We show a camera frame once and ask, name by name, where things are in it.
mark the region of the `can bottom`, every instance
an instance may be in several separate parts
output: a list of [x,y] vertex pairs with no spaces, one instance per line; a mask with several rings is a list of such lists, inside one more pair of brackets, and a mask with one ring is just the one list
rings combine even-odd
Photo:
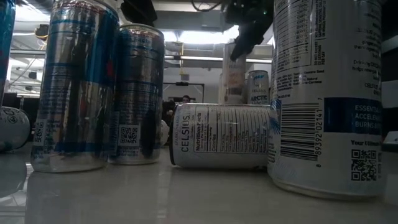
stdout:
[[275,179],[273,179],[273,182],[275,183],[276,186],[280,187],[283,190],[287,190],[289,192],[295,192],[302,195],[307,195],[310,197],[316,197],[316,198],[324,198],[332,200],[372,200],[378,197],[378,195],[336,194],[321,190],[308,189],[305,187],[298,187],[296,185],[286,184]]
[[108,163],[106,160],[98,159],[97,161],[91,161],[89,163],[76,163],[76,162],[64,162],[56,163],[55,161],[51,163],[46,162],[32,162],[32,167],[38,172],[47,173],[61,173],[61,172],[79,172],[86,170],[93,170],[105,167]]
[[119,161],[117,159],[110,159],[108,162],[110,164],[116,164],[116,165],[146,165],[146,164],[153,164],[157,162],[159,159],[151,159],[151,160],[145,160],[145,161]]

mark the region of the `celsius logo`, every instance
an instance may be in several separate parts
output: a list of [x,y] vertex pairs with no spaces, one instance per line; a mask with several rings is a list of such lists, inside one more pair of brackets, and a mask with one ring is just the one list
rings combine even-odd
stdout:
[[265,76],[264,75],[256,75],[253,77],[253,85],[256,87],[260,86],[260,80],[263,79]]

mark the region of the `can lid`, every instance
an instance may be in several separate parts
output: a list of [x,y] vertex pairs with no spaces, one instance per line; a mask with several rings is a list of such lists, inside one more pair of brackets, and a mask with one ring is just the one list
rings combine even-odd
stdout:
[[119,29],[122,29],[122,28],[125,28],[125,27],[145,27],[145,28],[148,28],[148,29],[151,29],[151,30],[154,30],[154,31],[158,32],[159,35],[161,37],[163,37],[163,39],[164,39],[164,34],[162,33],[162,31],[156,29],[155,27],[151,27],[151,26],[148,26],[148,25],[145,25],[145,24],[130,23],[130,24],[121,25]]
[[174,154],[173,154],[173,126],[174,126],[174,115],[175,112],[177,111],[177,107],[178,105],[175,105],[174,111],[173,111],[173,115],[172,115],[172,119],[170,122],[170,129],[169,129],[169,136],[171,136],[170,138],[170,144],[169,144],[169,154],[170,154],[170,162],[175,165],[174,162]]
[[249,73],[252,73],[252,72],[265,72],[265,73],[267,73],[267,74],[268,74],[268,72],[267,72],[267,71],[265,71],[265,70],[251,70]]

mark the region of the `can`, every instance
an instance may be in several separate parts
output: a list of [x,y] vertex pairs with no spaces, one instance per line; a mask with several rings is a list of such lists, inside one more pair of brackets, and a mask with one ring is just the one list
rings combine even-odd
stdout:
[[30,130],[30,121],[24,111],[7,106],[0,108],[0,152],[24,146]]
[[94,0],[55,1],[35,124],[36,171],[105,166],[119,19]]
[[15,0],[3,0],[0,2],[0,108],[7,80],[15,8]]
[[161,124],[161,132],[160,132],[160,145],[164,146],[164,144],[167,143],[167,140],[169,139],[169,126],[167,125],[167,123],[162,120],[162,124]]
[[225,44],[223,58],[223,103],[227,105],[243,104],[244,74],[246,72],[246,55],[236,61],[230,59],[235,48],[234,43]]
[[220,74],[220,79],[218,80],[218,103],[224,104],[224,97],[223,97],[223,74]]
[[164,35],[142,24],[120,27],[111,131],[115,164],[148,164],[160,155]]
[[250,71],[247,82],[247,104],[269,105],[268,72]]
[[280,132],[270,138],[269,175],[313,197],[381,194],[379,1],[280,0],[274,12]]
[[273,113],[262,105],[178,105],[170,125],[171,163],[187,168],[265,167],[267,138],[277,125]]

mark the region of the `large white can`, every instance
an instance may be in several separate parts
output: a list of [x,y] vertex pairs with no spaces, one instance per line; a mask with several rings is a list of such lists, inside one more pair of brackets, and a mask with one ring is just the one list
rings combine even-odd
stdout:
[[0,108],[0,152],[24,146],[29,135],[30,122],[25,112],[7,106]]
[[276,0],[268,173],[287,190],[382,192],[379,1]]
[[267,71],[254,70],[249,72],[246,94],[247,104],[269,104],[269,84]]
[[223,89],[221,97],[227,105],[243,104],[244,74],[246,71],[246,55],[240,56],[236,61],[230,59],[235,48],[234,43],[225,44],[223,58]]
[[267,138],[276,119],[269,106],[177,106],[170,158],[180,167],[250,169],[267,165]]

